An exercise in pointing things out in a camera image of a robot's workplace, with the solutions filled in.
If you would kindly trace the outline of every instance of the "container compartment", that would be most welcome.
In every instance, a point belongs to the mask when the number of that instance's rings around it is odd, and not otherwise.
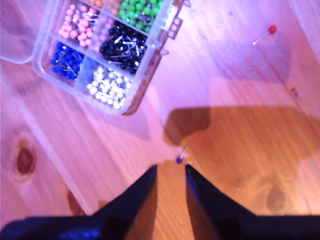
[[[132,78],[86,57],[77,79],[75,94],[108,114],[121,114],[131,103],[128,95],[132,86]]]
[[[101,13],[86,54],[123,75],[134,75],[148,51],[147,36]]]
[[[81,0],[57,1],[56,14],[51,19],[49,33],[64,38],[68,45],[86,48],[98,23],[99,8]]]
[[[84,55],[81,52],[48,36],[43,50],[37,53],[32,65],[41,77],[72,92],[83,59]]]
[[[105,10],[149,34],[164,0],[111,0]]]

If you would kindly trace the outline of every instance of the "pin head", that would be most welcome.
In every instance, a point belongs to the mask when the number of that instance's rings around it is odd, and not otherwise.
[[[176,163],[177,164],[182,164],[182,156],[179,156],[176,158]]]
[[[269,33],[272,35],[272,34],[275,34],[277,31],[277,27],[275,25],[272,25],[271,27],[269,27]]]

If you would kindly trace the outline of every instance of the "plastic organizer box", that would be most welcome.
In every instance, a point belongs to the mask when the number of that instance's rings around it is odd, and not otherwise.
[[[107,114],[123,114],[165,42],[178,11],[173,2],[4,1],[1,58],[32,61],[42,78]]]

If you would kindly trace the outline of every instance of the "wood grain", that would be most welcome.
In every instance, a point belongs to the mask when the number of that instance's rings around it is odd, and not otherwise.
[[[1,226],[92,214],[153,164],[155,240],[195,238],[185,163],[256,214],[320,214],[320,1],[191,3],[131,115],[106,115],[30,64],[1,60]],[[252,46],[272,24],[277,33]]]

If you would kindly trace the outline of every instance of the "wood knot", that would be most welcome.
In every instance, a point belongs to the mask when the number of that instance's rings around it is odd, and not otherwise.
[[[28,148],[21,148],[16,159],[16,167],[21,175],[31,174],[35,170],[35,159]]]

